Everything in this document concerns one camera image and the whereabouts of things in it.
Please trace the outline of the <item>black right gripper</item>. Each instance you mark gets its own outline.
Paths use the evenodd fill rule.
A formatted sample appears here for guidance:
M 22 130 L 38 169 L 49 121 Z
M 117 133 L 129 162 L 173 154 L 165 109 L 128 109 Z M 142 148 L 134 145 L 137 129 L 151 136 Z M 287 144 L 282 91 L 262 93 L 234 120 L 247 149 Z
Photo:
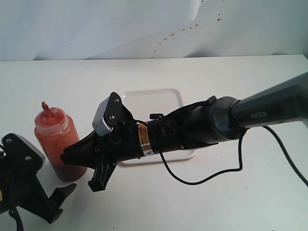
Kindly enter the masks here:
M 88 182 L 93 192 L 106 189 L 115 167 L 119 162 L 145 156 L 145 147 L 151 148 L 150 131 L 146 124 L 120 124 L 103 137 L 92 131 L 80 141 L 63 150 L 61 160 L 66 165 L 94 169 Z

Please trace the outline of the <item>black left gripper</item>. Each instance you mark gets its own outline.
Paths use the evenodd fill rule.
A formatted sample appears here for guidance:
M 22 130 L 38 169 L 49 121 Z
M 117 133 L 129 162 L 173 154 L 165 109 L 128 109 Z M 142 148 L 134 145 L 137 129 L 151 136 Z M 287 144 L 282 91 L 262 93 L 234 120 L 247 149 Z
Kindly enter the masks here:
M 76 187 L 71 183 L 56 188 L 48 196 L 36 176 L 0 179 L 0 212 L 9 212 L 21 221 L 17 211 L 17 207 L 21 207 L 51 224 L 62 214 L 61 205 Z

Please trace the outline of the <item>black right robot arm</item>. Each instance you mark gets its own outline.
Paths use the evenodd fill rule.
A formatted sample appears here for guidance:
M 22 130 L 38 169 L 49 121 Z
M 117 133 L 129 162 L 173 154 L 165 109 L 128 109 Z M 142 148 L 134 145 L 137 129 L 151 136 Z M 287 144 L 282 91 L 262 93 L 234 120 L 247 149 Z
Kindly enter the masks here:
M 94 170 L 88 182 L 103 191 L 119 162 L 176 150 L 190 150 L 220 142 L 243 141 L 253 127 L 270 130 L 274 124 L 308 121 L 308 75 L 303 73 L 243 100 L 210 97 L 167 115 L 150 114 L 136 120 L 112 92 L 95 114 L 93 132 L 64 149 L 67 165 Z

